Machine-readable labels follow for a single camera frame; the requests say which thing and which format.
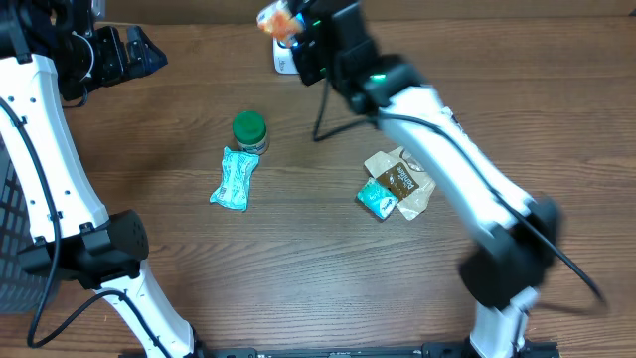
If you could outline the orange tissue pack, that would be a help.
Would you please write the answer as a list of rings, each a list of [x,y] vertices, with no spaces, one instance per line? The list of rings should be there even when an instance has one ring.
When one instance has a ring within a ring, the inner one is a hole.
[[[256,16],[256,24],[284,48],[295,46],[297,36],[305,29],[304,21],[292,14],[289,2],[285,0],[276,0],[263,8]]]

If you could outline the green lid jar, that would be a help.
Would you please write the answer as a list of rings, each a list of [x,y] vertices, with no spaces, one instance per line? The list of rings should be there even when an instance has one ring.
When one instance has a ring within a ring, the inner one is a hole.
[[[269,145],[265,120],[255,111],[244,111],[235,117],[233,135],[239,148],[250,154],[261,155]]]

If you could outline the beige brown snack bag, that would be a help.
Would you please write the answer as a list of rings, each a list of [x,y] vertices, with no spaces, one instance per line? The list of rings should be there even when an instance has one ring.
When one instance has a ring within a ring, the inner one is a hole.
[[[396,207],[408,221],[426,210],[436,183],[402,146],[390,152],[377,152],[364,162],[364,167],[397,197]]]

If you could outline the teal tissue pack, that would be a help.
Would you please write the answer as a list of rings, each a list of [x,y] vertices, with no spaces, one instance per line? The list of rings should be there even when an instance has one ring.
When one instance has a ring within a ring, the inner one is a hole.
[[[222,159],[222,179],[220,186],[210,197],[212,204],[237,211],[246,211],[250,181],[260,157],[244,151],[224,148]]]

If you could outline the green tissue pack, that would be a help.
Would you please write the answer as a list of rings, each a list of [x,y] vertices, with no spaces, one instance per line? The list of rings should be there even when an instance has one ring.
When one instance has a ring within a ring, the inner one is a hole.
[[[358,192],[357,199],[381,220],[386,219],[398,203],[398,197],[373,177]]]

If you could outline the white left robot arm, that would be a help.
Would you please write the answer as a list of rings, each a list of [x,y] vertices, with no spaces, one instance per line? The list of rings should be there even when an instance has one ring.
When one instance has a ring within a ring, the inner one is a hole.
[[[146,357],[202,357],[148,262],[140,217],[109,214],[90,185],[65,119],[97,89],[143,78],[167,59],[137,26],[98,27],[100,1],[1,5],[1,136],[21,184],[32,244],[21,268],[47,286],[75,281],[107,301]]]

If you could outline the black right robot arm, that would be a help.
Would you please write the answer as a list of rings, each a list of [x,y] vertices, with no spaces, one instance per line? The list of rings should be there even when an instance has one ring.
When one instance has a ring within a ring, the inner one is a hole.
[[[560,214],[503,175],[463,132],[436,89],[407,59],[381,54],[357,1],[288,1],[302,25],[291,44],[307,86],[325,79],[352,112],[373,118],[409,152],[453,206],[476,251],[459,267],[476,301],[462,342],[428,342],[424,357],[557,357],[525,336],[555,260]]]

